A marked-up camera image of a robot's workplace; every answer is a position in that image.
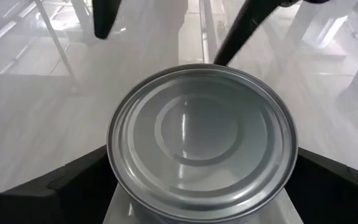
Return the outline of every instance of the can lid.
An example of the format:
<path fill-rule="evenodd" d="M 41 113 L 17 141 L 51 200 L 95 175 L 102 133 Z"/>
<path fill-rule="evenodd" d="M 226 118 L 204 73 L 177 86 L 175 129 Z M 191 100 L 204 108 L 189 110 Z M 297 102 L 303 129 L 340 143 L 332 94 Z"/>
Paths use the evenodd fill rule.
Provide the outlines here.
<path fill-rule="evenodd" d="M 138 84 L 108 131 L 122 187 L 148 209 L 186 222 L 221 222 L 265 205 L 288 180 L 297 147 L 273 90 L 208 64 L 169 68 Z"/>

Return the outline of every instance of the floor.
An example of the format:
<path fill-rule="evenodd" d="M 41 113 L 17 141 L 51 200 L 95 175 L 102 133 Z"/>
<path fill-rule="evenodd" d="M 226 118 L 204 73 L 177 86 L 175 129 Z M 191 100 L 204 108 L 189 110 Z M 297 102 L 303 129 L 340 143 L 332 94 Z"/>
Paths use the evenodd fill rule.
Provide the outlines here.
<path fill-rule="evenodd" d="M 244 2 L 123 0 L 109 39 L 97 40 L 91 1 L 71 1 L 82 16 L 70 3 L 42 3 L 68 63 L 33 1 L 0 1 L 0 192 L 105 144 L 115 106 L 142 79 L 211 63 Z M 336 4 L 277 9 L 229 66 L 280 95 L 301 147 L 358 169 L 358 20 L 350 3 Z M 347 17 L 327 17 L 333 7 Z"/>

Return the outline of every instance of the tin can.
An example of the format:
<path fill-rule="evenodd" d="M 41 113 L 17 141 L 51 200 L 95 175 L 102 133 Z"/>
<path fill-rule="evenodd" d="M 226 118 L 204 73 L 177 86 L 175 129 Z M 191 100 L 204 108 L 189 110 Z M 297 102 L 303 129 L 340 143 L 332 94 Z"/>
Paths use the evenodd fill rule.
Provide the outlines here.
<path fill-rule="evenodd" d="M 135 86 L 112 116 L 107 148 L 135 213 L 154 223 L 238 223 L 281 191 L 298 152 L 278 95 L 211 64 L 169 68 Z"/>

